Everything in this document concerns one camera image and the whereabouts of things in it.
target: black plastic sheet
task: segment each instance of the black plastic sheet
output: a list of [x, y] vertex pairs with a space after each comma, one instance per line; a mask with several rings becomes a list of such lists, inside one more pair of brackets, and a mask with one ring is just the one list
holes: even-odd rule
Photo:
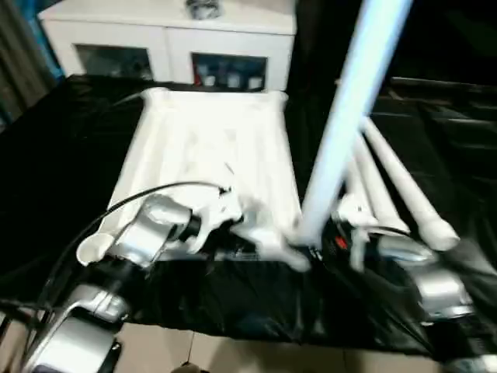
[[[64, 245], [106, 208], [143, 107], [139, 99], [120, 101], [150, 84], [70, 78], [0, 135], [0, 302], [35, 302]], [[293, 96], [287, 105], [301, 198], [329, 104], [322, 97]], [[471, 119], [381, 97], [373, 119], [436, 209], [465, 238], [444, 259], [495, 328], [497, 118], [492, 110], [464, 104], [457, 109]], [[158, 263], [134, 321], [234, 338], [428, 354], [386, 317], [381, 302], [391, 299], [381, 286], [339, 262], [316, 262], [305, 274], [282, 263]], [[409, 310], [392, 304], [402, 322], [423, 336]]]

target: white pole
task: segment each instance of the white pole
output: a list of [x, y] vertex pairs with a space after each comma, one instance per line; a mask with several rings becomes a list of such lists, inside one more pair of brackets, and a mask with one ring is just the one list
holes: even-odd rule
[[366, 186], [355, 157], [349, 162], [346, 173], [346, 194], [337, 208], [338, 218], [356, 227], [378, 225], [367, 198]]
[[370, 149], [367, 148], [362, 136], [359, 136], [357, 142], [356, 159], [378, 224], [409, 233], [408, 226], [398, 216], [397, 209], [390, 198], [390, 194], [388, 194], [380, 171], [376, 167]]
[[438, 215], [370, 118], [365, 120], [364, 128], [374, 152], [416, 220], [421, 238], [431, 249], [440, 251], [452, 249], [459, 242], [457, 233]]
[[362, 119], [371, 111], [411, 3], [363, 0], [304, 199], [297, 233], [304, 243], [320, 242]]

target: cabinet glass door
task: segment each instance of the cabinet glass door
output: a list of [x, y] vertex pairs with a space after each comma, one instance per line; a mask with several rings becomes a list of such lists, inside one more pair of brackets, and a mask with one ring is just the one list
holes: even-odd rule
[[267, 58], [192, 53], [194, 84], [260, 91], [266, 87]]
[[90, 75], [152, 80], [146, 48], [75, 44], [79, 59]]

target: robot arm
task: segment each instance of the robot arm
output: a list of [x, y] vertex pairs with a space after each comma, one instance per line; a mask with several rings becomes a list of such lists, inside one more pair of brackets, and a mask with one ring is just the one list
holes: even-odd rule
[[136, 294], [158, 260], [202, 256], [209, 234], [227, 223], [250, 241], [261, 260], [281, 260], [296, 270], [309, 268], [307, 258], [292, 250], [272, 226], [262, 206], [242, 204], [224, 193], [194, 214], [160, 194], [144, 200], [133, 221], [117, 235], [106, 255], [87, 268], [87, 278], [36, 337], [22, 372], [103, 373], [113, 371], [121, 351], [115, 338], [137, 306]]
[[433, 359], [450, 372], [497, 372], [497, 345], [461, 279], [439, 253], [399, 235], [373, 235], [366, 268], [397, 289], [424, 331]]

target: wire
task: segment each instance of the wire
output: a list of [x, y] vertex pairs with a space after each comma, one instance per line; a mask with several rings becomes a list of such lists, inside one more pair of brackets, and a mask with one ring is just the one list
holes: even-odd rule
[[367, 231], [384, 231], [384, 232], [395, 233], [397, 235], [403, 235], [405, 237], [409, 237], [410, 239], [414, 239], [411, 233], [404, 232], [401, 229], [387, 227], [386, 225], [364, 225], [361, 226], [360, 228], [366, 229]]
[[33, 316], [31, 316], [28, 312], [24, 312], [18, 305], [7, 305], [0, 303], [0, 313], [6, 318], [20, 322], [25, 326], [32, 321], [37, 324], [36, 320], [33, 320]]
[[106, 216], [112, 214], [115, 210], [121, 208], [125, 204], [129, 204], [130, 202], [137, 200], [138, 198], [142, 198], [142, 197], [147, 196], [149, 194], [155, 193], [159, 190], [169, 189], [169, 188], [173, 188], [173, 187], [187, 187], [187, 186], [212, 187], [212, 188], [218, 189], [220, 193], [226, 192], [225, 188], [223, 188], [217, 184], [214, 184], [214, 183], [209, 183], [207, 181], [179, 181], [177, 183], [164, 184], [164, 185], [155, 186], [153, 188], [143, 190], [140, 193], [133, 194], [132, 196], [129, 196], [129, 197], [123, 199], [122, 201], [114, 204], [113, 206], [109, 207], [102, 214], [100, 214], [97, 218], [93, 219], [88, 225], [86, 225], [65, 246], [65, 248], [62, 250], [61, 255], [59, 256], [57, 262], [55, 262], [55, 264], [52, 266], [50, 273], [48, 274], [47, 280], [45, 281], [45, 284], [42, 287], [40, 295], [38, 296], [38, 299], [36, 300], [33, 321], [30, 322], [28, 325], [27, 338], [26, 338], [26, 342], [24, 345], [24, 349], [23, 349], [23, 359], [26, 357], [27, 351], [30, 347], [30, 340], [31, 340], [31, 336], [33, 334], [33, 330], [35, 328], [35, 325], [39, 321], [38, 320], [38, 313], [40, 312], [40, 310], [43, 308], [43, 305], [48, 300], [49, 295], [50, 295], [50, 289], [51, 289], [52, 284], [54, 283], [55, 277], [57, 276], [59, 270], [64, 265], [66, 258], [68, 257], [68, 254], [73, 250], [75, 245], [78, 242], [80, 242], [86, 235], [88, 235], [88, 233], [93, 229], [93, 227], [96, 224], [98, 224], [102, 219], [104, 219]]
[[2, 346], [2, 342], [5, 339], [5, 335], [7, 334], [11, 322], [12, 319], [7, 315], [4, 315], [2, 324], [0, 324], [0, 347]]

